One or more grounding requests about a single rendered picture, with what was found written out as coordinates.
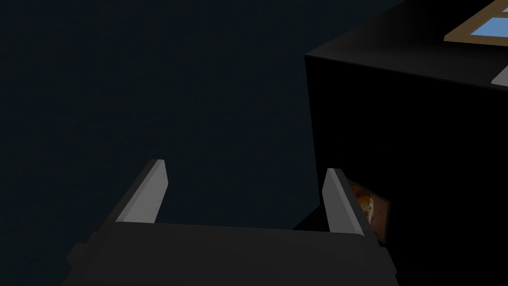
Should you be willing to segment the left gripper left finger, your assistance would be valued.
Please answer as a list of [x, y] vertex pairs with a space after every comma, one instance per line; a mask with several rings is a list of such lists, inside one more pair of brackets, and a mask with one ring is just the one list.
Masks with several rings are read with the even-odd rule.
[[167, 188], [165, 161], [150, 160], [106, 218], [104, 228], [114, 222], [154, 223]]

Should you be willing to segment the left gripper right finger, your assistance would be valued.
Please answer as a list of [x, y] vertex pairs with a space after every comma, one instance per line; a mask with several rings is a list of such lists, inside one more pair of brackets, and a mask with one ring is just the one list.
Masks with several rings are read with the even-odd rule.
[[341, 169], [326, 170], [322, 197], [331, 232], [358, 234], [367, 240], [376, 240], [374, 231]]

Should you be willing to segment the wooden framed window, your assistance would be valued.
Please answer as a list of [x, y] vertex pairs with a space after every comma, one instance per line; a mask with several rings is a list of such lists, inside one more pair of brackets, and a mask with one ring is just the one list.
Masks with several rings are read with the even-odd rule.
[[508, 47], [508, 0], [492, 0], [446, 34], [444, 41]]

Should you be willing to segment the brown framed wall picture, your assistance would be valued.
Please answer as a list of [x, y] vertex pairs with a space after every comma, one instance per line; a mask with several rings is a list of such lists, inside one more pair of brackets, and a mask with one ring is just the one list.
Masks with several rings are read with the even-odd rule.
[[377, 193], [347, 179], [377, 240], [386, 244], [391, 203]]

